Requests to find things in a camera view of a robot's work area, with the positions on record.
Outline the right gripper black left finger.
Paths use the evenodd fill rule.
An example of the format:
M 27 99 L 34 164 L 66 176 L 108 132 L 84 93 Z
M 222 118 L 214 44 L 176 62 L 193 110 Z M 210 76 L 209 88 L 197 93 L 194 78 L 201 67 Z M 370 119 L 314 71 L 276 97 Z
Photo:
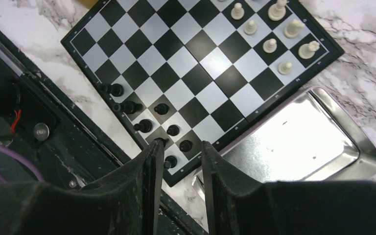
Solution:
M 79 190 L 46 182 L 0 184 L 0 235 L 154 235 L 164 143 Z

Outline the black chess pawn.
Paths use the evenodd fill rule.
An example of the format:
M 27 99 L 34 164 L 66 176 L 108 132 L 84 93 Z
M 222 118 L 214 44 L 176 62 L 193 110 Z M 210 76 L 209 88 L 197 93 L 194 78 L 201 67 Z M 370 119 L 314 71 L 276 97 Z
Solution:
M 169 106 L 166 103 L 159 103 L 154 107 L 154 111 L 159 115 L 165 115 L 169 111 Z
M 181 152 L 186 153 L 186 152 L 191 151 L 192 146 L 193 146 L 193 143 L 190 140 L 183 140 L 179 144 L 179 149 L 180 149 Z

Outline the white chess piece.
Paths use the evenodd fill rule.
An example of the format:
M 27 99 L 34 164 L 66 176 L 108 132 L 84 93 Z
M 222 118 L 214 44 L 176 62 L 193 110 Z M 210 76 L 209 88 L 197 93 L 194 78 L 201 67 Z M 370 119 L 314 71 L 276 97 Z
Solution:
M 287 38 L 295 38 L 300 34 L 300 31 L 305 28 L 306 24 L 298 19 L 293 19 L 284 28 L 284 35 Z
M 299 47 L 298 56 L 302 59 L 310 59 L 315 55 L 315 52 L 319 49 L 320 43 L 317 41 L 311 41 Z

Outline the silver tin lid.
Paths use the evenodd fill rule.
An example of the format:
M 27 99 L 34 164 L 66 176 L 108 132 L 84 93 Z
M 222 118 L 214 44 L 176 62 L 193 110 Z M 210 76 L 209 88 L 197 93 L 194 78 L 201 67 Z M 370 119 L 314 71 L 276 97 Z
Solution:
M 260 182 L 366 180 L 376 146 L 321 87 L 291 96 L 220 151 Z

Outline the white chess pawn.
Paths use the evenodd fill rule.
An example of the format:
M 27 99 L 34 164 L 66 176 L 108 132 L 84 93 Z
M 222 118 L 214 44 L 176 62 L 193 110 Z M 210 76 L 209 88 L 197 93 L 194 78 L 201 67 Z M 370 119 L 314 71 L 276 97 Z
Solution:
M 292 62 L 284 61 L 284 62 L 279 63 L 278 72 L 283 75 L 290 74 L 292 71 L 292 68 L 293 68 Z
M 273 53 L 277 50 L 277 40 L 274 38 L 266 40 L 262 45 L 263 51 Z

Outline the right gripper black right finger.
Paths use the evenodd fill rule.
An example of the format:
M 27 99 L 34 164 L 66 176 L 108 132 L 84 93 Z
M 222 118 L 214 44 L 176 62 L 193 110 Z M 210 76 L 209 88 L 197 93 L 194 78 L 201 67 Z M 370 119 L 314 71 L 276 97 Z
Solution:
M 261 183 L 202 142 L 211 235 L 376 235 L 376 182 Z

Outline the black chess piece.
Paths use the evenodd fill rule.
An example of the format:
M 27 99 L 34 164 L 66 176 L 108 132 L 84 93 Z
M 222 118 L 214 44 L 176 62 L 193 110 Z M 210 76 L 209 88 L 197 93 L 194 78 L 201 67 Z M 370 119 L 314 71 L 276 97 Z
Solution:
M 122 103 L 115 103 L 112 107 L 114 112 L 122 112 L 128 115 L 140 111 L 141 108 L 142 105 L 134 101 L 124 101 Z
M 162 137 L 155 138 L 154 140 L 160 141 L 163 144 L 164 147 L 166 147 L 166 144 L 167 144 L 167 141 L 168 141 L 168 139 L 164 139 Z
M 164 169 L 171 169 L 177 165 L 177 158 L 173 155 L 167 156 L 164 160 Z
M 178 125 L 170 125 L 167 130 L 166 130 L 166 133 L 169 135 L 169 136 L 177 136 L 180 132 L 180 128 Z
M 101 84 L 100 90 L 105 94 L 110 94 L 114 97 L 120 97 L 124 93 L 124 87 L 121 84 Z
M 149 133 L 153 128 L 152 121 L 149 119 L 142 119 L 138 123 L 133 125 L 133 129 L 135 131 L 139 131 L 142 133 Z

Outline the gold tin box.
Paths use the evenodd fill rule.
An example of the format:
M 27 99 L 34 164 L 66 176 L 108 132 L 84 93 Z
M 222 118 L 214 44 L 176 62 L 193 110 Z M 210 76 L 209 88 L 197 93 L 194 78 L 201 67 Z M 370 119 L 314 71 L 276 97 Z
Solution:
M 98 2 L 98 0 L 77 0 L 77 2 L 85 8 L 91 9 Z

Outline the black white chess board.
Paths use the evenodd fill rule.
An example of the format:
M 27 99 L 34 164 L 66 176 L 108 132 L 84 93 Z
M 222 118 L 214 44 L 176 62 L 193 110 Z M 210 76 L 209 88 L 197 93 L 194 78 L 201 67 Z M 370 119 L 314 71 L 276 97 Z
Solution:
M 165 157 L 178 162 L 164 173 L 173 186 L 201 164 L 202 141 L 222 150 L 295 93 L 344 50 L 297 0 L 288 0 L 280 20 L 269 18 L 277 0 L 100 0 L 61 43 L 110 109 L 134 101 L 140 111 L 114 112 L 140 148 L 155 138 L 168 139 Z M 284 35 L 293 19 L 305 23 L 295 38 Z M 263 51 L 268 40 L 277 50 Z M 310 59 L 301 45 L 317 41 Z M 281 62 L 293 63 L 280 74 Z M 124 93 L 103 93 L 101 84 L 121 84 Z M 154 107 L 166 103 L 159 115 Z M 142 119 L 149 133 L 135 131 Z M 177 136 L 166 133 L 178 125 Z M 181 152 L 183 140 L 193 143 Z

